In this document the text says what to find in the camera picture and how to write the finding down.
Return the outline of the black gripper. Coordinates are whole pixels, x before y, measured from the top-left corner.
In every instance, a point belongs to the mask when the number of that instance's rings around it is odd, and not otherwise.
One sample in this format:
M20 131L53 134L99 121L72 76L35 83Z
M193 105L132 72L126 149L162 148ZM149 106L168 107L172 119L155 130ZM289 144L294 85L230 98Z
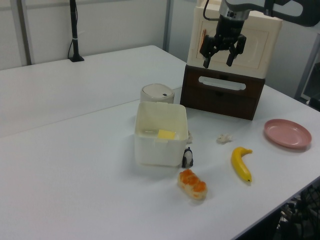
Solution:
M203 66L208 68L211 57L218 50L229 50L226 64L231 67L237 55L243 53L247 38L241 34L244 20L234 20L220 17L214 37L205 35L200 47L200 54L204 57Z

